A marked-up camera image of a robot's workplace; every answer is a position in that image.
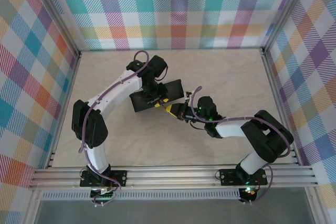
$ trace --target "marble-patterned surface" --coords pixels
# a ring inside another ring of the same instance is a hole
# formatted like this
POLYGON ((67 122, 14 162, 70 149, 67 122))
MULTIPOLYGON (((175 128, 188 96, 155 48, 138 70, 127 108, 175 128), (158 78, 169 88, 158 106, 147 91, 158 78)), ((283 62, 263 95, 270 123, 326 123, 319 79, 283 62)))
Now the marble-patterned surface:
MULTIPOLYGON (((85 52, 72 91, 53 166, 84 166, 79 140, 71 130, 72 106, 95 96, 112 83, 132 61, 134 51, 85 52)), ((210 95, 221 115, 254 115, 265 109, 279 118, 257 49, 160 50, 169 69, 164 82, 181 79, 185 91, 198 86, 198 98, 210 95)), ((177 120, 162 107, 135 113, 124 100, 106 121, 106 155, 113 165, 236 164, 252 147, 244 137, 211 138, 177 120)), ((277 160, 290 163, 291 157, 277 160)))

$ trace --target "plaid wallpaper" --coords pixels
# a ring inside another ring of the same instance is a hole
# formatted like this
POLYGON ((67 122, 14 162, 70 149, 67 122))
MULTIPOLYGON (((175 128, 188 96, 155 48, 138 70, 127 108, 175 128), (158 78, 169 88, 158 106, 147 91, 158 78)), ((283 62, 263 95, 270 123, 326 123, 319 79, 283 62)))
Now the plaid wallpaper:
POLYGON ((75 57, 40 0, 0 0, 0 223, 18 223, 75 57))
POLYGON ((83 49, 260 47, 287 0, 54 0, 83 49))
POLYGON ((270 52, 300 154, 336 223, 336 0, 299 0, 270 52))

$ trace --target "black mounting plate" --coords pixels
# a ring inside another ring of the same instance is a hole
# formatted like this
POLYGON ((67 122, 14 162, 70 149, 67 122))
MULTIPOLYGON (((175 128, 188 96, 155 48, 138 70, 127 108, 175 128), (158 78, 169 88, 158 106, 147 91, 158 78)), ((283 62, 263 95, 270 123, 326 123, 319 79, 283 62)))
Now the black mounting plate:
POLYGON ((263 169, 256 171, 245 184, 237 177, 235 169, 220 169, 219 177, 221 186, 259 186, 257 178, 259 178, 261 186, 267 185, 267 177, 263 169))
MULTIPOLYGON (((167 88, 168 93, 166 94, 166 98, 168 98, 168 102, 180 99, 184 97, 183 88, 181 84, 181 80, 175 80, 164 84, 167 88)), ((138 91, 133 94, 130 94, 130 98, 134 107, 135 112, 143 111, 146 109, 153 108, 156 102, 147 103, 142 97, 145 96, 144 91, 138 91)))
MULTIPOLYGON (((79 187, 102 187, 101 183, 98 182, 88 170, 83 170, 81 175, 81 180, 79 187)), ((126 186, 127 181, 127 171, 126 170, 111 170, 109 171, 108 177, 115 179, 120 183, 122 187, 126 186)))

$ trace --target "purple cable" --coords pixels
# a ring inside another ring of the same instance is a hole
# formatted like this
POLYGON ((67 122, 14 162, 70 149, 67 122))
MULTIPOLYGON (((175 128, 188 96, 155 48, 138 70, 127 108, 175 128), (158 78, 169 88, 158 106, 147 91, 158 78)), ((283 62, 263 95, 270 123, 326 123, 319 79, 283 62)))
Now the purple cable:
MULTIPOLYGON (((241 121, 241 120, 257 120, 261 123, 265 123, 267 126, 269 126, 272 130, 274 130, 277 134, 279 134, 279 136, 283 139, 283 141, 285 142, 286 146, 287 146, 287 153, 283 154, 283 155, 280 155, 279 157, 286 157, 290 154, 290 144, 288 142, 288 140, 285 138, 285 136, 275 127, 273 126, 272 124, 270 124, 269 122, 261 119, 261 118, 256 118, 254 116, 246 116, 246 117, 240 117, 240 118, 225 118, 225 119, 222 119, 222 120, 214 120, 214 121, 208 121, 208 120, 205 120, 201 117, 199 117, 198 115, 196 115, 195 113, 195 110, 194 110, 194 106, 193 106, 193 103, 194 103, 194 97, 196 95, 197 92, 199 92, 200 90, 202 89, 202 86, 199 86, 195 91, 194 93, 192 94, 191 96, 191 99, 190 99, 190 107, 191 107, 191 110, 194 114, 194 116, 200 120, 201 122, 205 122, 205 123, 222 123, 222 122, 228 122, 228 121, 241 121)), ((263 198, 263 196, 270 190, 271 186, 272 186, 272 183, 273 183, 273 170, 271 168, 271 166, 267 163, 266 165, 264 165, 264 167, 267 166, 269 169, 270 169, 270 172, 271 172, 271 179, 270 179, 270 182, 268 184, 268 187, 266 188, 266 191, 265 193, 260 196, 258 199, 256 199, 255 201, 257 200, 260 200, 261 198, 263 198)))
MULTIPOLYGON (((139 53, 141 53, 141 52, 144 52, 144 53, 146 54, 147 59, 146 59, 145 64, 144 64, 138 71, 136 71, 135 73, 133 73, 133 74, 131 74, 130 76, 128 76, 128 77, 122 79, 121 81, 116 82, 116 83, 113 84, 111 87, 109 87, 108 89, 106 89, 106 91, 105 91, 100 97, 97 98, 97 101, 102 100, 103 97, 104 97, 107 93, 109 93, 112 89, 114 89, 116 86, 118 86, 119 84, 122 84, 122 83, 124 83, 125 81, 131 79, 132 77, 136 76, 136 75, 137 75, 138 73, 140 73, 145 67, 147 67, 148 62, 149 62, 149 54, 148 54, 148 52, 146 52, 145 50, 140 50, 140 51, 136 52, 136 54, 134 55, 133 60, 135 60, 135 59, 136 59, 136 56, 137 56, 139 53)), ((86 113, 86 115, 85 115, 85 117, 84 117, 84 120, 83 120, 83 129, 82 129, 81 147, 80 147, 80 149, 78 150, 79 153, 82 153, 83 150, 84 150, 84 147, 85 147, 86 122, 87 122, 87 120, 88 120, 88 117, 89 117, 90 112, 91 112, 92 109, 97 105, 97 101, 95 101, 95 102, 92 104, 92 106, 89 108, 88 112, 86 113)), ((90 161, 88 152, 85 150, 84 153, 85 153, 85 158, 86 158, 86 160, 87 160, 87 162, 88 162, 88 166, 90 167, 90 169, 91 169, 94 173, 96 173, 97 175, 99 175, 99 176, 102 177, 102 178, 105 178, 105 179, 107 179, 107 180, 109 180, 109 181, 112 181, 113 183, 116 183, 116 184, 118 185, 118 187, 119 187, 118 192, 117 192, 117 193, 116 193, 110 200, 108 200, 108 201, 106 201, 105 203, 102 203, 102 204, 101 204, 101 206, 105 206, 105 205, 107 205, 108 203, 112 202, 112 201, 113 201, 113 200, 114 200, 114 199, 121 193, 121 185, 120 185, 120 183, 119 183, 118 181, 116 181, 115 179, 113 179, 113 178, 109 178, 109 177, 107 177, 107 176, 101 174, 99 171, 97 171, 96 168, 94 168, 94 167, 92 166, 92 164, 91 164, 91 161, 90 161)))
MULTIPOLYGON (((141 52, 144 52, 147 56, 147 60, 145 62, 145 65, 142 66, 142 68, 140 68, 137 72, 131 74, 130 76, 122 79, 121 81, 118 81, 116 82, 115 84, 113 84, 111 87, 109 87, 108 89, 106 89, 106 91, 100 96, 97 98, 97 101, 100 101, 103 99, 103 97, 108 93, 110 92, 112 89, 114 89, 116 86, 118 86, 119 84, 131 79, 132 77, 136 76, 138 73, 140 73, 145 67, 147 67, 148 65, 148 62, 149 62, 149 54, 148 52, 146 52, 145 50, 140 50, 138 52, 136 52, 136 54, 134 55, 134 59, 136 58, 136 56, 141 53, 141 52)), ((97 101, 95 101, 92 106, 89 108, 88 112, 86 112, 85 114, 85 117, 84 117, 84 120, 83 120, 83 128, 82 128, 82 143, 81 143, 81 147, 80 149, 78 150, 78 153, 82 153, 83 149, 84 149, 84 145, 85 145, 85 131, 86 131, 86 122, 88 120, 88 117, 89 117, 89 114, 90 112, 93 110, 93 108, 97 105, 97 101)))
POLYGON ((256 118, 254 116, 245 116, 245 117, 240 117, 240 118, 225 118, 225 119, 221 119, 221 120, 213 120, 213 121, 208 121, 208 120, 205 120, 201 117, 199 117, 198 115, 196 115, 195 113, 195 110, 194 110, 194 106, 193 106, 193 102, 194 102, 194 97, 196 95, 196 93, 198 93, 200 90, 202 89, 202 86, 199 86, 195 91, 194 93, 192 94, 191 96, 191 100, 190 100, 190 104, 191 104, 191 110, 194 114, 194 116, 200 120, 201 122, 204 122, 204 123, 222 123, 222 122, 228 122, 228 121, 241 121, 241 120, 257 120, 261 123, 264 123, 266 124, 267 126, 269 126, 272 130, 274 130, 282 139, 283 141, 285 142, 286 146, 287 146, 287 153, 283 154, 283 155, 280 155, 279 157, 286 157, 290 154, 290 144, 288 142, 288 140, 285 138, 285 136, 275 127, 273 126, 272 124, 270 124, 269 122, 261 119, 261 118, 256 118))

